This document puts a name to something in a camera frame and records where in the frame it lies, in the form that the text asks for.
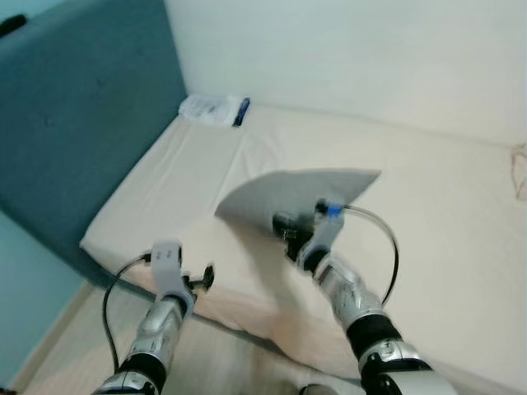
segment black cable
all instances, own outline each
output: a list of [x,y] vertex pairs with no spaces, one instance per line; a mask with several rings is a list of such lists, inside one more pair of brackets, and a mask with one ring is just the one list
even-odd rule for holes
[[392,228],[390,228],[389,225],[385,222],[385,220],[383,220],[380,216],[378,216],[372,211],[355,206],[344,206],[344,208],[359,216],[363,216],[370,221],[373,221],[386,233],[392,243],[392,247],[394,248],[394,268],[392,270],[392,278],[389,282],[388,290],[386,290],[385,296],[384,298],[382,298],[382,305],[384,306],[386,302],[388,302],[388,299],[392,294],[395,282],[397,281],[397,273],[399,272],[399,245],[397,243],[395,233]]
[[115,284],[124,272],[126,272],[129,268],[140,262],[150,262],[150,258],[151,255],[149,253],[145,253],[140,258],[134,259],[132,262],[129,262],[123,267],[121,267],[117,274],[115,274],[114,280],[112,280],[110,286],[106,288],[105,298],[102,300],[102,325],[105,329],[106,339],[108,340],[108,343],[110,345],[110,352],[112,354],[112,361],[114,364],[114,374],[116,374],[117,370],[119,369],[119,357],[117,356],[117,349],[115,348],[114,337],[112,336],[110,326],[108,325],[108,298],[110,297],[110,292],[112,291]]

